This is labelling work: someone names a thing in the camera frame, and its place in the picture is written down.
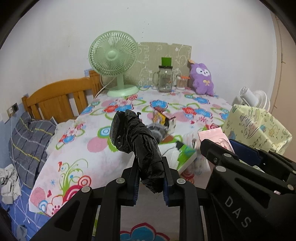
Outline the green tissue pack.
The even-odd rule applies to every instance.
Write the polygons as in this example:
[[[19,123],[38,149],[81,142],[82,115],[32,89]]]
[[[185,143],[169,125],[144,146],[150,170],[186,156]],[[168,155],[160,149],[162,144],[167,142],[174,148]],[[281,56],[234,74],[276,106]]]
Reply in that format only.
[[[176,148],[179,151],[177,171],[182,174],[195,161],[197,153],[180,141],[176,142]]]

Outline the pink wet wipes pack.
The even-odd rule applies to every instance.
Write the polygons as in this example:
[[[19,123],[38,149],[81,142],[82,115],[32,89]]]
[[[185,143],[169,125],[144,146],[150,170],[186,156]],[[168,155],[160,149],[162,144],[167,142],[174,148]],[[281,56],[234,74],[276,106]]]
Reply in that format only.
[[[222,131],[222,128],[213,128],[210,130],[198,132],[198,137],[200,142],[208,139],[234,153],[234,149],[230,144],[229,139]]]

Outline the black plastic bag bundle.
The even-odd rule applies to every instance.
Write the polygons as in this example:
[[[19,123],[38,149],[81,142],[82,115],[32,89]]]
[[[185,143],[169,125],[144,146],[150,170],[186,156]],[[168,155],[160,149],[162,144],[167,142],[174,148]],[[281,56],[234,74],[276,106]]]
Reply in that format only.
[[[117,111],[110,127],[112,144],[121,152],[133,152],[142,184],[153,193],[164,189],[165,171],[158,143],[152,132],[131,110]]]

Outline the red snack box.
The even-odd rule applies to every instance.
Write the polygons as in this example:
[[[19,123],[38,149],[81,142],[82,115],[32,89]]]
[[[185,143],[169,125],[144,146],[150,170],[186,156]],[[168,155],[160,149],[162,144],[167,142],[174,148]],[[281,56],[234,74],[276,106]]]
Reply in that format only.
[[[172,134],[176,128],[176,116],[164,108],[155,107],[152,111],[152,122],[166,126],[168,134]]]

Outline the white folded napkin pack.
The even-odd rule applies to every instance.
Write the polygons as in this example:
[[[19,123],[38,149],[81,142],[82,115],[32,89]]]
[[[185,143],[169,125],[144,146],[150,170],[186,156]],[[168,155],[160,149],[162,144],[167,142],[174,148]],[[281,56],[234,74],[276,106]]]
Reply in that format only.
[[[165,156],[169,163],[175,163],[178,161],[178,157],[181,153],[181,147],[184,144],[182,142],[159,144],[159,150],[162,156]]]

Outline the yellow cartoon fabric storage box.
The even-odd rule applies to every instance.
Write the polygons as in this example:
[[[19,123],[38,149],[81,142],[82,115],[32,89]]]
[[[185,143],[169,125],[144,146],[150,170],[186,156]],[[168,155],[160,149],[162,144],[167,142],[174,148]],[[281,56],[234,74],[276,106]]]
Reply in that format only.
[[[283,155],[292,134],[264,109],[235,104],[222,131],[229,138],[252,148]]]

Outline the floral tablecloth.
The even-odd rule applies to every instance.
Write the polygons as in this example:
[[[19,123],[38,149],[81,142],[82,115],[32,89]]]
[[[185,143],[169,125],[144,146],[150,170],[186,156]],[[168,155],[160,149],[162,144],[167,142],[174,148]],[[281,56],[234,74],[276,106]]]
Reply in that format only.
[[[149,125],[157,106],[176,116],[175,131],[161,144],[180,141],[191,148],[199,131],[221,127],[231,109],[216,95],[198,95],[189,89],[161,93],[144,86],[137,94],[121,98],[102,93],[70,127],[53,136],[50,154],[30,194],[29,210],[51,217],[83,186],[102,187],[121,176],[134,155],[118,151],[111,143],[109,132],[115,113],[138,112],[142,122]],[[202,174],[210,174],[210,167],[197,153],[181,177],[197,183],[197,176]]]

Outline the white standing fan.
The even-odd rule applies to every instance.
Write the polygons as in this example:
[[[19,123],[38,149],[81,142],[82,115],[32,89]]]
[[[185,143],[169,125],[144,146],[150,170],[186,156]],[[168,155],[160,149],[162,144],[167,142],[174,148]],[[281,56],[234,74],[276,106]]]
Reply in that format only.
[[[263,90],[251,91],[248,87],[244,86],[239,91],[239,94],[234,98],[232,104],[247,105],[264,109],[269,112],[270,100]]]

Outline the blue bed sheet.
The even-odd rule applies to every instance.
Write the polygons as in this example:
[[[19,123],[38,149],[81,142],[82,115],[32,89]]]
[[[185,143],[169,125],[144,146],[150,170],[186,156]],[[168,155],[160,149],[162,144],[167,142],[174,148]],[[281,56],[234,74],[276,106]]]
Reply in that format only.
[[[17,198],[13,204],[4,204],[1,201],[1,207],[6,210],[11,218],[12,233],[16,237],[17,227],[23,226],[27,230],[26,240],[30,240],[39,229],[50,219],[50,217],[29,211],[29,197],[31,189],[21,184],[22,195]]]

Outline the crumpled white cloth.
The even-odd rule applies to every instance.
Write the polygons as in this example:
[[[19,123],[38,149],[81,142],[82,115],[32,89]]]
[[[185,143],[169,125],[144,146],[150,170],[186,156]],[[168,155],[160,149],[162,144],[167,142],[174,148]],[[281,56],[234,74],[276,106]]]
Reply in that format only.
[[[13,164],[1,168],[1,200],[4,204],[10,205],[21,196],[21,186],[18,173]]]

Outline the grey plaid pillow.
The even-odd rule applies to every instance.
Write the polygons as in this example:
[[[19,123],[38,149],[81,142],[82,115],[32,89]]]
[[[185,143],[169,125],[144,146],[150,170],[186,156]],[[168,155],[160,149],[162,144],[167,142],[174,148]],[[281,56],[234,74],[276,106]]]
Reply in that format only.
[[[36,120],[21,115],[12,130],[9,154],[22,183],[32,189],[46,160],[46,149],[56,129],[53,120]]]

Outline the toothpick jar orange lid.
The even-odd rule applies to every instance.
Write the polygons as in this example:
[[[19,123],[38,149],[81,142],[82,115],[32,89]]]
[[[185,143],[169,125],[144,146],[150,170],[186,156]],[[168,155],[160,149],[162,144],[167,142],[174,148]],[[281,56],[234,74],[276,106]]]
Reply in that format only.
[[[190,77],[189,76],[182,76],[177,75],[176,76],[176,88],[179,90],[184,90],[188,87]]]

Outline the wooden bed headboard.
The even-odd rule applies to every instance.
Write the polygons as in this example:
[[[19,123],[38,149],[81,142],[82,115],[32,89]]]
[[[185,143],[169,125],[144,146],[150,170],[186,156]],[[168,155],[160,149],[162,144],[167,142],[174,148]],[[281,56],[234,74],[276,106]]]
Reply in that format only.
[[[36,120],[55,118],[58,123],[74,120],[88,107],[86,92],[95,96],[102,90],[100,75],[94,70],[88,77],[66,79],[48,84],[31,96],[23,96],[26,112]]]

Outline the glass mason jar mug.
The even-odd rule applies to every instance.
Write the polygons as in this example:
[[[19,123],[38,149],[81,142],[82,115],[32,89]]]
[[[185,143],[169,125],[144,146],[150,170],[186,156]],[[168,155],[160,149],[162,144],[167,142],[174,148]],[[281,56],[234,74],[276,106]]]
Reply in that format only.
[[[171,92],[173,88],[173,71],[172,66],[161,66],[157,72],[152,75],[153,85],[159,92]]]

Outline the purple plush bunny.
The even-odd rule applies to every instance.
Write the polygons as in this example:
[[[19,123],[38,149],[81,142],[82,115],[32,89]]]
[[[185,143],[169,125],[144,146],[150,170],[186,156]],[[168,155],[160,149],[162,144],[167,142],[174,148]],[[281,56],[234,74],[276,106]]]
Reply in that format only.
[[[193,80],[192,86],[199,95],[214,95],[214,84],[211,73],[203,63],[191,63],[190,77]]]

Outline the green desk fan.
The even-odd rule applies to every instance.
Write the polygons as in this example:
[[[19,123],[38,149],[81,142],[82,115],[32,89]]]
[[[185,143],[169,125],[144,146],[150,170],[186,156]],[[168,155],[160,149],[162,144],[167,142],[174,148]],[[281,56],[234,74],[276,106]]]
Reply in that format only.
[[[108,31],[98,36],[88,52],[89,63],[99,75],[114,77],[117,85],[108,90],[109,97],[124,97],[138,93],[138,87],[125,84],[123,75],[137,61],[138,45],[123,31]]]

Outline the wall power socket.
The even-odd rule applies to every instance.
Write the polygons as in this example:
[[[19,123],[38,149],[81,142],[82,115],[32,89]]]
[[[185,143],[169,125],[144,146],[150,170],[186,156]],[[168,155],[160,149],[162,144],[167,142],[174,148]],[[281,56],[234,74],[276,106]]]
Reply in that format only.
[[[11,116],[13,116],[18,110],[19,110],[18,104],[17,103],[13,104],[10,108],[6,110],[8,117],[11,118]]]

